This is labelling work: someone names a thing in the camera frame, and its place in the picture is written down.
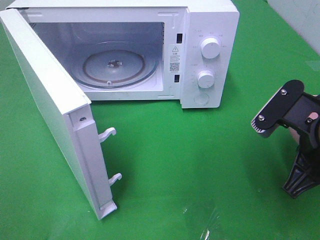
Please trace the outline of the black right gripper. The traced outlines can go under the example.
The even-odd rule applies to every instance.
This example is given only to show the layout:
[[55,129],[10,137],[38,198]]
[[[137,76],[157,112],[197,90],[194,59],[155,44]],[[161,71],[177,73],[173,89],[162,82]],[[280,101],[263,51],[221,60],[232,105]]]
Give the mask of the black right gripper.
[[293,199],[320,184],[320,96],[289,94],[284,98],[283,125],[299,136],[299,152],[283,190]]

